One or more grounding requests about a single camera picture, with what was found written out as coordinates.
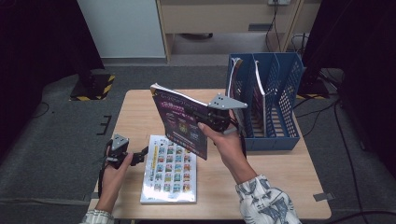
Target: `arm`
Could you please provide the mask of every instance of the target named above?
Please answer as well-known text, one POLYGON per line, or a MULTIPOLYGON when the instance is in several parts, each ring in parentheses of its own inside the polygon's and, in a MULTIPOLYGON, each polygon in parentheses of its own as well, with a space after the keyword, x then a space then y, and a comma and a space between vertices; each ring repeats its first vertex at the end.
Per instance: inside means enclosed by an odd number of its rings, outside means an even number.
POLYGON ((224 165, 235 180, 239 209, 246 223, 301 223, 288 194, 271 188, 267 178, 257 175, 250 166, 237 132, 223 134, 203 123, 198 123, 198 126, 215 143, 224 165))
POLYGON ((119 191, 125 178, 126 171, 132 162, 133 153, 128 153, 122 165, 116 170, 111 165, 105 169, 103 176, 102 196, 94 210, 88 211, 82 220, 84 224, 110 224, 114 223, 111 216, 114 204, 119 197, 119 191))

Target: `sleeve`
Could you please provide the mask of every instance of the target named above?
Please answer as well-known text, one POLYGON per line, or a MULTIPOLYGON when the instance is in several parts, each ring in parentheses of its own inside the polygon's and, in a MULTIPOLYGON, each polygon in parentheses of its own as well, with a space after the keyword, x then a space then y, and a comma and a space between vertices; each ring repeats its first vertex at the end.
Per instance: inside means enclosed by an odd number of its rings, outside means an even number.
POLYGON ((239 209, 246 223, 301 223, 289 195, 271 188, 264 175, 236 185, 240 198, 239 209))
POLYGON ((114 224, 114 217, 105 211, 90 210, 80 224, 114 224))

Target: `hand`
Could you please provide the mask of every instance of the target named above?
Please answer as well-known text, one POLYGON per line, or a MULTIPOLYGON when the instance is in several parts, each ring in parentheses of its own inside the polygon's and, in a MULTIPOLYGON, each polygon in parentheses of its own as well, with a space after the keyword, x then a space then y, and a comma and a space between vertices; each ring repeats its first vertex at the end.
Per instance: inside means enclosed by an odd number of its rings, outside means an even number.
POLYGON ((111 214, 114 204, 119 197, 122 182, 125 179, 126 171, 132 162, 133 156, 133 153, 128 153, 118 170, 111 165, 106 166, 102 182, 102 195, 95 209, 111 214))
POLYGON ((203 123, 198 123, 198 126, 204 135, 215 143, 220 153, 221 160, 230 170, 237 184, 242 184, 257 176, 244 156, 241 140, 237 132, 224 134, 213 131, 209 126, 203 123))

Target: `left hand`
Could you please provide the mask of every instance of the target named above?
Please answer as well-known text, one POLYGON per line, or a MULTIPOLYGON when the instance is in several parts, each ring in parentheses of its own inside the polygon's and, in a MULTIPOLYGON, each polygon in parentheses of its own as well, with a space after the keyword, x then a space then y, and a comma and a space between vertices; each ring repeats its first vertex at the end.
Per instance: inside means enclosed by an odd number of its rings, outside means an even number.
POLYGON ((133 153, 128 153, 118 170, 111 165, 106 167, 103 175, 102 195, 95 209, 111 214, 114 204, 119 197, 122 182, 125 179, 126 171, 132 162, 133 156, 133 153))

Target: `magazine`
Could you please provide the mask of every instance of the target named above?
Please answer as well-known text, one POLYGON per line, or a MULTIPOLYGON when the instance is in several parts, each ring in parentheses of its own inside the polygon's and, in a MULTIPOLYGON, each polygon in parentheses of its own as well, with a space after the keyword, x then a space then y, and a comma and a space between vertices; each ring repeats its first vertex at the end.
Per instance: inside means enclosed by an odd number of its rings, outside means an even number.
POLYGON ((254 118, 253 132, 255 136, 265 136, 265 91, 259 74, 259 61, 255 61, 255 85, 253 87, 252 117, 254 118))
POLYGON ((148 144, 140 202, 196 203, 196 156, 164 135, 148 144))
POLYGON ((163 121, 166 137, 206 160, 207 137, 199 129, 196 118, 186 111, 208 114, 207 104, 157 83, 151 85, 150 89, 163 121))
MULTIPOLYGON (((231 71, 229 83, 227 83, 226 96, 233 98, 237 101, 242 102, 241 100, 241 90, 242 90, 242 82, 237 80, 238 69, 241 66, 243 60, 240 58, 231 58, 233 69, 231 71)), ((240 130, 242 130, 243 135, 245 134, 245 122, 244 122, 244 113, 241 108, 233 109, 233 115, 235 116, 238 124, 240 126, 240 130)))

